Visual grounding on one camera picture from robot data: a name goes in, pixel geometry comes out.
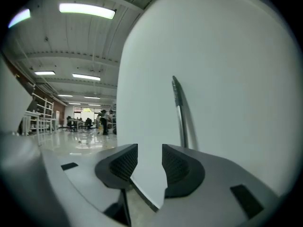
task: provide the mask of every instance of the fluorescent light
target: fluorescent light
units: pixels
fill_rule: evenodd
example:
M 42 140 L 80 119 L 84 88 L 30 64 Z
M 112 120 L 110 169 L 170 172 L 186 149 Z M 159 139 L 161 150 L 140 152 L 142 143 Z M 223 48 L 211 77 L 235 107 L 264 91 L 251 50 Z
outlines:
M 85 79 L 92 79 L 92 80 L 100 81 L 99 77 L 93 77 L 93 76 L 87 76 L 87 75 L 81 75 L 81 74 L 73 74 L 72 76 L 75 78 L 85 78 Z
M 13 19 L 9 23 L 9 28 L 14 26 L 15 24 L 21 22 L 24 19 L 27 19 L 30 17 L 30 11 L 29 9 L 23 10 L 22 12 L 17 13 Z
M 84 96 L 85 98 L 95 98 L 95 99 L 100 99 L 100 97 L 95 97 L 95 96 Z
M 35 71 L 36 75 L 56 75 L 54 71 Z
M 85 13 L 109 19 L 113 19 L 115 15 L 115 11 L 113 10 L 79 3 L 60 3 L 59 10 L 62 13 Z

